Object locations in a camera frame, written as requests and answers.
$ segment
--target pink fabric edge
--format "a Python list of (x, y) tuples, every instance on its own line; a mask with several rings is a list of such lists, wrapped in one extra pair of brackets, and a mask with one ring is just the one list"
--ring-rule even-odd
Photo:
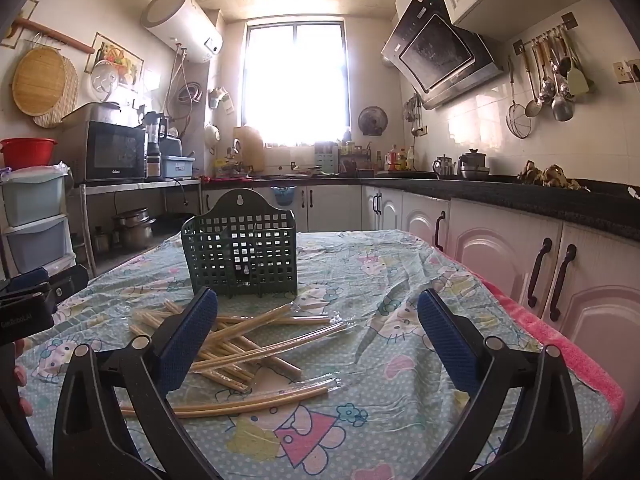
[(471, 272), (495, 296), (500, 306), (523, 330), (543, 345), (553, 344), (562, 351), (566, 365), (585, 384), (600, 392), (613, 410), (616, 423), (625, 407), (625, 393), (620, 385), (604, 371), (596, 361), (580, 350), (574, 343), (555, 328), (550, 327), (538, 316), (505, 296), (498, 287), (488, 282), (482, 276)]

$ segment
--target hand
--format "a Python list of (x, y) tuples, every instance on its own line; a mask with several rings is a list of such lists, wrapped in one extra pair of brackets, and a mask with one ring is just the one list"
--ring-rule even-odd
[[(18, 341), (16, 341), (14, 345), (15, 345), (15, 356), (16, 358), (18, 358), (24, 352), (24, 339), (18, 339)], [(14, 378), (18, 386), (27, 385), (27, 370), (24, 369), (24, 366), (17, 365), (14, 368)], [(33, 415), (33, 406), (27, 399), (20, 397), (20, 407), (22, 408), (26, 416)]]

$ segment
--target metal screw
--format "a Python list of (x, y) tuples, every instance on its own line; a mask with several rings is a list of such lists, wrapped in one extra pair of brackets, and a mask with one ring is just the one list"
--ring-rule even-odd
[(500, 338), (491, 336), (484, 342), (491, 350), (501, 350), (504, 347), (504, 343)]
[(557, 346), (549, 345), (546, 347), (546, 353), (551, 357), (560, 357), (560, 349)]
[(78, 357), (82, 357), (87, 355), (89, 351), (89, 347), (87, 345), (78, 345), (76, 347), (76, 350), (74, 351), (74, 354), (76, 354), (76, 356)]
[(133, 340), (133, 343), (131, 343), (131, 346), (133, 346), (133, 348), (135, 348), (136, 350), (142, 350), (148, 344), (149, 344), (149, 338), (144, 335), (140, 335)]

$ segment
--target dark green plastic basket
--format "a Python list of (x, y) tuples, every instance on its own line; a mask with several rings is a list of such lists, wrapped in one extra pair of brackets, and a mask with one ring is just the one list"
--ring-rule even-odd
[(213, 209), (182, 226), (194, 293), (298, 293), (296, 221), (251, 189), (225, 193)]

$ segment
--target bottle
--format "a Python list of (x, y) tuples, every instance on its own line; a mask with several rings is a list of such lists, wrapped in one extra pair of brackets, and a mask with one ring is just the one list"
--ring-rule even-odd
[(396, 162), (396, 170), (404, 171), (406, 170), (406, 151), (404, 148), (400, 148), (400, 153), (398, 153), (398, 162)]
[(398, 146), (394, 144), (389, 152), (389, 171), (396, 170), (396, 164), (398, 163)]
[(415, 153), (413, 146), (409, 146), (409, 150), (406, 152), (406, 168), (408, 171), (415, 171)]

